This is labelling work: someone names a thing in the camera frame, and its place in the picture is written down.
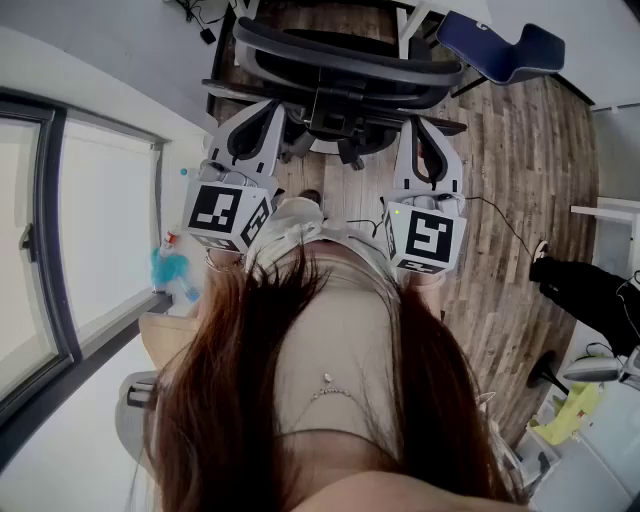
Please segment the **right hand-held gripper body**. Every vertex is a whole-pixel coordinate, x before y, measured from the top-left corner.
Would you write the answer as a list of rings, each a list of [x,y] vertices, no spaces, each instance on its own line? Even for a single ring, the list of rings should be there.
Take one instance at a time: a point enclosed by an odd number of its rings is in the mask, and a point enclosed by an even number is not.
[[[391,189],[383,202],[392,267],[414,273],[447,273],[456,267],[467,223],[463,195]]]

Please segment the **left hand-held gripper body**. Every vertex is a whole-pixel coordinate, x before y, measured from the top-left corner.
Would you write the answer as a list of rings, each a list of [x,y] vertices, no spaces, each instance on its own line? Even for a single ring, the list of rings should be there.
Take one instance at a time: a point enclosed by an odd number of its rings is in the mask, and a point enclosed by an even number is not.
[[[206,248],[245,253],[273,213],[277,180],[249,170],[229,170],[211,160],[189,180],[182,231]]]

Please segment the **black mesh office chair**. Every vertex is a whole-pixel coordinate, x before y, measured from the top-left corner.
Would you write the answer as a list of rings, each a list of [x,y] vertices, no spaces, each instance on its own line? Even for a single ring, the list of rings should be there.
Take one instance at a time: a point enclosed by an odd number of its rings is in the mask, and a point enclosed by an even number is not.
[[[233,36],[240,67],[261,83],[202,84],[217,98],[281,104],[285,124],[277,157],[284,163],[326,142],[343,163],[362,169],[363,156],[389,147],[403,122],[442,101],[463,73],[455,60],[433,60],[419,38],[411,40],[409,58],[400,59],[379,40],[280,31],[247,17],[236,21]]]

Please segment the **person's left forearm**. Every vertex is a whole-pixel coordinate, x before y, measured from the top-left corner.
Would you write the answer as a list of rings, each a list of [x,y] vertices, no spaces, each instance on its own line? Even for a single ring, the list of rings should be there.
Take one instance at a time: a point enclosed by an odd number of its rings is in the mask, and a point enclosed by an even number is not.
[[[209,248],[206,253],[207,267],[216,273],[237,272],[244,268],[245,257],[236,252]]]

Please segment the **person's right forearm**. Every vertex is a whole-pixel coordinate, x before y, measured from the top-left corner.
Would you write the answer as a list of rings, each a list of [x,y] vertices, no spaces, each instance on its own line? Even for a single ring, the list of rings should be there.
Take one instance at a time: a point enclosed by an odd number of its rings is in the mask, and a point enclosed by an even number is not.
[[[446,281],[444,274],[430,275],[409,273],[408,287],[418,293],[421,301],[438,320],[443,318],[442,289]]]

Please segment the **blue chair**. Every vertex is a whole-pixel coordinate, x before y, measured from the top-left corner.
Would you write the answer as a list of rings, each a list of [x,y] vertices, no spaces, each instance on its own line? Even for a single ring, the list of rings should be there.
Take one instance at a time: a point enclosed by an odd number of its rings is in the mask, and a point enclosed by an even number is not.
[[[526,24],[511,44],[488,26],[453,11],[440,23],[436,43],[479,73],[478,79],[452,92],[452,98],[486,81],[505,86],[556,74],[565,63],[564,40],[535,24]]]

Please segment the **person's white shorts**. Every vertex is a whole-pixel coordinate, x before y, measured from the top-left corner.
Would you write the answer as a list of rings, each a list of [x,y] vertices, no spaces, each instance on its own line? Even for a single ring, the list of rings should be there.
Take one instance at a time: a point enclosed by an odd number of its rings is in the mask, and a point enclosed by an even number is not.
[[[305,253],[306,262],[337,280],[384,288],[396,283],[380,241],[340,218],[325,219],[315,202],[290,198],[267,219],[246,255],[246,267],[272,272]]]

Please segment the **blue spray bottle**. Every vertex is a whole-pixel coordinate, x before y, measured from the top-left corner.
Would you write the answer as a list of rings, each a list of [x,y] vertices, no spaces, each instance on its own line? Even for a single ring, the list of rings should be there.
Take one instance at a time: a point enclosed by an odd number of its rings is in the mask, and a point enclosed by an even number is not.
[[[181,254],[164,247],[156,248],[151,253],[151,281],[153,287],[159,291],[176,281],[182,289],[186,299],[195,303],[200,293],[188,278],[189,261]]]

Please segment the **dark-framed window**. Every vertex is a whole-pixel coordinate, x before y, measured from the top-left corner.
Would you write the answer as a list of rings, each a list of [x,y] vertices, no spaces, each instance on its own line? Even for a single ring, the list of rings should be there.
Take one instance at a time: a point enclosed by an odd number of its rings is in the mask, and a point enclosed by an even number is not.
[[[158,138],[0,88],[0,428],[164,303]]]

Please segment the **person's beige top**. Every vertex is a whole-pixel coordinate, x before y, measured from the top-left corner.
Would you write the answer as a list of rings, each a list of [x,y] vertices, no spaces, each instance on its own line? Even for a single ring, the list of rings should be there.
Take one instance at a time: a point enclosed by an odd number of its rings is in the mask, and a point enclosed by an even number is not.
[[[161,512],[282,512],[391,463],[394,307],[391,287],[335,280],[299,252],[272,272],[211,271],[192,317],[144,315]]]

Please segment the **white side table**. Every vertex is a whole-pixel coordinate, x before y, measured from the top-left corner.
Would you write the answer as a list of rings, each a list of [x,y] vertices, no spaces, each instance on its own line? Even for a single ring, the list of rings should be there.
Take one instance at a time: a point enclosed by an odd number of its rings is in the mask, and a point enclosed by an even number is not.
[[[571,212],[596,219],[594,265],[624,278],[640,270],[640,201],[598,197],[595,207]]]

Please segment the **black round stand base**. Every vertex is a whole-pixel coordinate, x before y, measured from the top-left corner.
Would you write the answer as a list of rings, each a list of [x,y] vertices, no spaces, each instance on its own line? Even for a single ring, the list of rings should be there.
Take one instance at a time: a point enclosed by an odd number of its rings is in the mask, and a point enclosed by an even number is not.
[[[554,350],[548,350],[542,354],[529,372],[526,386],[529,389],[535,389],[542,386],[544,382],[547,382],[555,386],[565,396],[568,396],[570,390],[556,377],[554,370],[555,363],[556,352]]]

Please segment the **grey rounded device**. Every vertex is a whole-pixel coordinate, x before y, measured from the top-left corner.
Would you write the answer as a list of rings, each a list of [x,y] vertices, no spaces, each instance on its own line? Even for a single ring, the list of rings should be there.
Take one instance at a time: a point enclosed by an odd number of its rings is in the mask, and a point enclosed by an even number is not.
[[[619,382],[640,392],[640,346],[624,363],[614,357],[587,357],[571,363],[563,378],[575,382]]]

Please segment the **yellow-green bag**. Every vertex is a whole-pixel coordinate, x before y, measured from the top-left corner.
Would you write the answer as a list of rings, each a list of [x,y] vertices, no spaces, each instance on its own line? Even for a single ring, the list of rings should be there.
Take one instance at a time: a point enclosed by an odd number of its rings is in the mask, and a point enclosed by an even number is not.
[[[594,412],[601,400],[602,391],[598,383],[576,382],[569,388],[567,398],[552,421],[540,424],[531,419],[529,426],[549,445],[559,445],[571,437]]]

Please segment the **clear plastic box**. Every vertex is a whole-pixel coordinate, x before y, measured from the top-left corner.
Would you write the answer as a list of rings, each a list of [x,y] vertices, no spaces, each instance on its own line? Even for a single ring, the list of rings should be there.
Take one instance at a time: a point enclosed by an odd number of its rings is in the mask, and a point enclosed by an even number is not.
[[[530,426],[516,445],[523,485],[533,492],[560,462],[556,451]]]

